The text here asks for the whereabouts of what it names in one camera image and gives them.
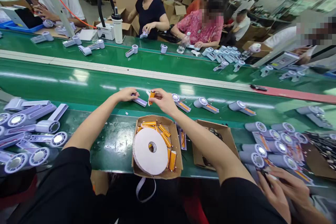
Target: pink floral shirt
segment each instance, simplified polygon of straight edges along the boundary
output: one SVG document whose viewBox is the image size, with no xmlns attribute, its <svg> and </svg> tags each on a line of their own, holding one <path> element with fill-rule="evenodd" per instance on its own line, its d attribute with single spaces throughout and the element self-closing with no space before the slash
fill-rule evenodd
<svg viewBox="0 0 336 224">
<path fill-rule="evenodd" d="M 199 41 L 202 41 L 203 43 L 219 41 L 221 39 L 224 18 L 219 16 L 216 20 L 211 21 L 211 23 L 203 23 L 202 10 L 200 9 L 191 12 L 188 16 L 178 22 L 177 28 L 185 34 L 191 32 L 190 43 L 192 45 Z"/>
</svg>

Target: orange cable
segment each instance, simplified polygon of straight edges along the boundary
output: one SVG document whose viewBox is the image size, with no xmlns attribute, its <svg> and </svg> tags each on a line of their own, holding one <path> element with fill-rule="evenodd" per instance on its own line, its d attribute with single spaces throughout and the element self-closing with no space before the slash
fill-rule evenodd
<svg viewBox="0 0 336 224">
<path fill-rule="evenodd" d="M 73 13 L 71 12 L 71 10 L 68 9 L 68 7 L 63 3 L 62 0 L 60 0 L 60 1 L 61 1 L 61 3 L 64 5 L 64 7 L 71 13 L 71 15 L 73 15 L 75 18 L 77 18 L 77 19 L 78 19 L 79 21 L 81 21 L 82 23 L 84 23 L 84 24 L 86 24 L 86 25 L 88 25 L 88 26 L 90 26 L 90 27 L 92 27 L 92 28 L 94 28 L 94 29 L 97 29 L 97 27 L 92 26 L 92 25 L 89 25 L 88 23 L 85 23 L 84 21 L 80 20 L 75 14 L 73 14 Z"/>
</svg>

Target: white thermos bottle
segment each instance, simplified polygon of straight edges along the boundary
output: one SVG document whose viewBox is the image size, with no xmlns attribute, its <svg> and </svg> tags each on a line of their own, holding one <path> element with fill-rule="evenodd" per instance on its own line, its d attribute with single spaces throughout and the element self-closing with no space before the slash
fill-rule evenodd
<svg viewBox="0 0 336 224">
<path fill-rule="evenodd" d="M 115 37 L 115 42 L 117 44 L 122 44 L 123 43 L 123 28 L 122 28 L 122 22 L 123 20 L 121 19 L 121 16 L 118 13 L 118 8 L 115 7 L 114 14 L 112 15 L 112 21 L 113 21 L 113 30 L 114 30 L 114 37 Z"/>
</svg>

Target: black sleeve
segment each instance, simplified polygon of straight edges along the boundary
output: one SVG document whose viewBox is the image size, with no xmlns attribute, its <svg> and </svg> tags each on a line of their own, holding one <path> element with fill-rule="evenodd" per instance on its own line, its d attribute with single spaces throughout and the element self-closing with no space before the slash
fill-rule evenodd
<svg viewBox="0 0 336 224">
<path fill-rule="evenodd" d="M 137 2 L 135 3 L 135 9 L 137 13 L 141 12 L 141 8 L 142 8 L 142 0 L 137 0 Z"/>
<path fill-rule="evenodd" d="M 262 191 L 243 178 L 229 178 L 220 187 L 223 223 L 286 224 Z"/>
<path fill-rule="evenodd" d="M 163 3 L 161 0 L 156 0 L 156 4 L 155 4 L 155 13 L 156 13 L 156 18 L 157 21 L 160 20 L 160 17 L 166 13 L 165 7 L 163 6 Z"/>
<path fill-rule="evenodd" d="M 97 214 L 102 195 L 93 192 L 90 176 L 88 150 L 62 150 L 19 223 L 95 223 L 96 217 L 104 219 Z"/>
</svg>

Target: black hose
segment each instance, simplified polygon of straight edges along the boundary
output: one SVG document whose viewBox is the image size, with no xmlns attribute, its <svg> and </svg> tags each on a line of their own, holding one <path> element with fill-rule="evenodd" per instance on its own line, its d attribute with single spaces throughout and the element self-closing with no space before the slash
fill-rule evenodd
<svg viewBox="0 0 336 224">
<path fill-rule="evenodd" d="M 113 9 L 113 13 L 114 13 L 114 3 L 113 3 L 113 0 L 110 0 L 110 3 L 111 3 L 112 9 Z M 104 17 L 103 17 L 103 13 L 102 13 L 101 9 L 102 9 L 102 0 L 98 0 L 98 13 L 99 13 L 100 21 L 102 23 L 102 26 L 106 27 L 105 26 Z"/>
</svg>

